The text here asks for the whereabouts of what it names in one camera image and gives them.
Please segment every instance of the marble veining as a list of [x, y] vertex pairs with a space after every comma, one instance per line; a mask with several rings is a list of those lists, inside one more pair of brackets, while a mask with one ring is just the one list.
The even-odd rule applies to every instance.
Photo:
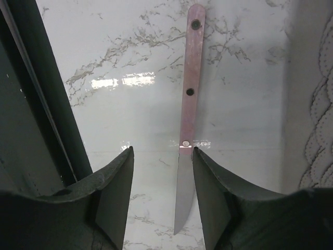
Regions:
[[204, 250], [197, 201], [173, 235], [189, 7], [206, 9], [195, 145], [279, 191], [288, 0], [37, 0], [94, 171], [134, 147], [124, 250]]

